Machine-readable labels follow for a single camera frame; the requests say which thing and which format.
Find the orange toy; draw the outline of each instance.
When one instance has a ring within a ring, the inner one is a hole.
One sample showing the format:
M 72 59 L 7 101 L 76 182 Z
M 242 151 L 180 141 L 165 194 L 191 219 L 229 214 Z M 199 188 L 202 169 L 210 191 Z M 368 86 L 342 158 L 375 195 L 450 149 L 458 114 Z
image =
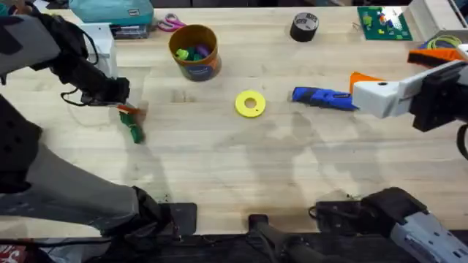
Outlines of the orange toy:
M 379 80 L 383 80 L 383 79 L 364 75 L 359 72 L 353 72 L 350 76 L 350 93 L 352 94 L 352 87 L 354 86 L 354 83 L 358 81 L 379 81 Z

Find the black clamp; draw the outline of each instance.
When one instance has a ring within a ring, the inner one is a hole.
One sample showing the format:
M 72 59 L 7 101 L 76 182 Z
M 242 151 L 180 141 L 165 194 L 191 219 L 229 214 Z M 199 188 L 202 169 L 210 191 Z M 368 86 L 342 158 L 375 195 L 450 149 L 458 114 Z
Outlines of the black clamp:
M 427 207 L 405 190 L 387 188 L 361 201 L 317 202 L 315 214 L 321 232 L 339 235 L 381 234 L 389 237 L 395 224 L 406 224 L 412 214 L 429 213 Z

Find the teal box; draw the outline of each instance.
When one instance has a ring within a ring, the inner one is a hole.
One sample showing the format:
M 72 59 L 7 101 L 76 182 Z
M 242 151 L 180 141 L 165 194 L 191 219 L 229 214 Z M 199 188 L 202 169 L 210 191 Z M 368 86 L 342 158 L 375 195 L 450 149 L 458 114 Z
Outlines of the teal box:
M 154 16 L 149 0 L 70 0 L 69 7 L 84 23 L 144 25 Z

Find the green toy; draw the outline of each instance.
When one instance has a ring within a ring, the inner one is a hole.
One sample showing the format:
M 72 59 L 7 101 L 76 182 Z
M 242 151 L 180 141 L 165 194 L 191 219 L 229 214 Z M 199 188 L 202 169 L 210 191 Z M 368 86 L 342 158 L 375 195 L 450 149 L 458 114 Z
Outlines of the green toy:
M 144 135 L 143 130 L 138 126 L 135 121 L 135 114 L 119 112 L 120 121 L 130 128 L 132 139 L 134 143 L 140 143 L 143 141 Z
M 177 55 L 177 57 L 181 60 L 187 60 L 188 57 L 189 57 L 189 51 L 187 50 L 183 50 L 181 48 L 179 48 L 175 54 Z
M 199 61 L 202 59 L 203 57 L 199 53 L 195 53 L 195 55 L 193 55 L 193 61 Z
M 189 57 L 187 58 L 188 61 L 194 61 L 195 57 L 195 47 L 188 47 L 187 51 L 189 52 Z

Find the white box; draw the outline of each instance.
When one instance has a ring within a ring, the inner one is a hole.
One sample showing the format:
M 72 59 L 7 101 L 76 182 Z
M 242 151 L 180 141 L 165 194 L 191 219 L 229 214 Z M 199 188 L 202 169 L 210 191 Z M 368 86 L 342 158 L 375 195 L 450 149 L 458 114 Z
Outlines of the white box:
M 468 25 L 453 0 L 413 0 L 408 6 L 424 41 L 443 34 L 468 40 Z

